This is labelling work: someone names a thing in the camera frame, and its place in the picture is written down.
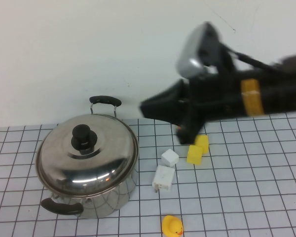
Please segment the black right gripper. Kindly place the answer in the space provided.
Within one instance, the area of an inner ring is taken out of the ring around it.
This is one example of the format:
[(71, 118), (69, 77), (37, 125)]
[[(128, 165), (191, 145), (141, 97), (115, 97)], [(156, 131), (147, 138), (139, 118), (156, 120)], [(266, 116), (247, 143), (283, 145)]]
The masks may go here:
[(181, 123), (176, 136), (181, 145), (194, 144), (206, 121), (229, 119), (245, 114), (240, 95), (240, 80), (245, 71), (236, 69), (223, 44), (197, 49), (202, 66), (214, 66), (217, 73), (204, 71), (183, 79), (140, 103), (145, 118)]

